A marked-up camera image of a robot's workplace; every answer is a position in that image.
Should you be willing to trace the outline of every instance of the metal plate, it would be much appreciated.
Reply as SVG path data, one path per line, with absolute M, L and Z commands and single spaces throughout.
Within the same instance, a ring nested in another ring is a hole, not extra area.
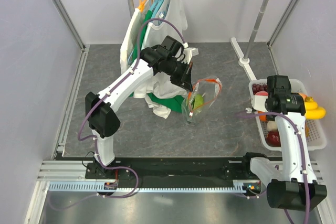
M 56 207 L 65 207 L 92 193 L 49 192 Z M 44 211 L 48 224 L 284 224 L 283 210 L 271 209 L 266 197 L 250 199 L 230 194 L 142 193 L 126 199 L 93 197 L 66 211 Z M 303 212 L 290 211 L 294 223 Z M 319 224 L 316 210 L 309 224 Z

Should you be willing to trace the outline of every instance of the green cloth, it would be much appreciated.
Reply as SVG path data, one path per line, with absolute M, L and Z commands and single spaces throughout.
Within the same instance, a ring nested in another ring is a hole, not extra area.
M 176 111 L 178 113 L 182 113 L 181 104 L 184 100 L 183 96 L 177 95 L 173 98 L 167 98 L 167 99 L 157 98 L 153 93 L 148 93 L 148 96 L 152 100 L 152 102 L 156 102 L 158 104 L 166 106 L 167 108 L 169 108 L 173 111 Z
M 153 14 L 153 12 L 149 10 L 146 13 L 146 16 L 145 16 L 145 19 L 143 20 L 143 23 L 145 23 L 145 21 L 150 19 L 152 17 L 152 14 Z M 143 38 L 145 37 L 146 31 L 147 31 L 147 26 L 145 26 L 140 33 L 140 48 L 142 47 Z M 135 47 L 134 47 L 134 51 L 133 51 L 132 62 L 134 62 L 137 57 L 138 57 L 138 44 L 136 43 Z
M 145 19 L 143 22 L 147 21 L 148 19 L 150 19 L 152 17 L 153 12 L 151 10 L 149 10 L 146 13 Z M 142 43 L 143 43 L 143 39 L 145 37 L 146 34 L 146 30 L 147 30 L 147 26 L 144 27 L 140 33 L 140 48 L 142 47 Z M 132 62 L 134 62 L 136 60 L 136 58 L 138 57 L 138 47 L 137 45 L 135 45 L 134 47 L 134 51 L 133 51 L 133 57 L 132 57 Z M 149 98 L 152 100 L 152 102 L 161 104 L 163 106 L 166 106 L 167 108 L 176 111 L 178 113 L 182 113 L 182 108 L 181 108 L 181 104 L 184 100 L 184 98 L 180 95 L 177 95 L 173 98 L 167 98 L 167 99 L 160 99 L 157 98 L 153 93 L 148 93 Z

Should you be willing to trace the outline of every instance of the gray floor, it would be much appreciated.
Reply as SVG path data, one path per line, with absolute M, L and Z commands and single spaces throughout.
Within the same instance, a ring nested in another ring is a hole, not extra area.
M 49 192 L 58 208 L 69 206 L 92 193 Z M 302 223 L 304 212 L 289 211 L 294 223 Z M 40 224 L 284 224 L 282 209 L 260 199 L 240 198 L 221 193 L 138 193 L 126 199 L 93 197 L 65 211 L 46 206 Z M 308 224 L 321 224 L 317 209 Z
M 246 43 L 240 44 L 244 50 Z M 223 89 L 204 122 L 187 125 L 182 114 L 172 112 L 167 119 L 153 114 L 144 99 L 128 98 L 117 115 L 121 127 L 114 137 L 116 156 L 242 156 L 247 151 L 281 155 L 263 147 L 254 119 L 237 119 L 234 114 L 250 106 L 248 79 L 230 43 L 198 43 L 193 58 L 192 82 L 209 75 L 217 76 Z M 120 45 L 90 47 L 81 80 L 74 114 L 66 141 L 65 157 L 84 156 L 93 151 L 93 141 L 77 141 L 77 132 L 85 116 L 85 96 L 99 92 L 120 75 Z M 250 53 L 251 68 L 257 79 L 275 74 L 266 43 L 256 43 Z M 89 126 L 83 136 L 90 134 Z

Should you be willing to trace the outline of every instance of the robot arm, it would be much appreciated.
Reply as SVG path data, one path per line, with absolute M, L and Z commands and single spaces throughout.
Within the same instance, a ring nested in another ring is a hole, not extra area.
M 192 91 L 191 68 L 192 63 L 178 61 L 174 56 L 183 45 L 170 36 L 167 36 L 161 45 L 145 48 L 140 53 L 138 67 L 133 71 L 133 65 L 121 75 L 114 83 L 100 91 L 98 94 L 88 93 L 85 98 L 86 114 L 106 94 L 108 97 L 93 111 L 89 117 L 89 126 L 98 138 L 98 152 L 104 165 L 109 165 L 115 158 L 113 152 L 113 134 L 120 127 L 120 121 L 115 114 L 126 98 L 142 83 L 150 79 L 158 72 L 164 72 L 170 76 L 172 84 L 187 91 Z M 126 75 L 132 73 L 113 92 L 109 92 Z
M 304 127 L 305 103 L 299 94 L 291 93 L 287 76 L 270 76 L 267 78 L 267 86 L 266 109 L 269 112 L 284 114 L 293 121 L 300 131 L 302 147 L 289 121 L 272 115 L 269 119 L 276 121 L 281 139 L 282 172 L 275 169 L 264 157 L 251 158 L 250 170 L 267 186 L 267 200 L 270 207 L 301 211 L 304 211 L 306 206 L 303 173 L 307 174 L 310 209 L 313 209 L 327 196 L 327 189 L 324 185 L 317 184 L 317 178 L 310 163 Z M 302 151 L 306 165 L 302 163 Z

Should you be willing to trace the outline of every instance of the grapes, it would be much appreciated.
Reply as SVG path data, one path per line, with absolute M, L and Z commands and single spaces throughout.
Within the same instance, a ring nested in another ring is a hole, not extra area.
M 267 92 L 267 85 L 266 84 L 253 84 L 252 91 L 253 91 L 253 94 L 258 93 L 259 91 Z

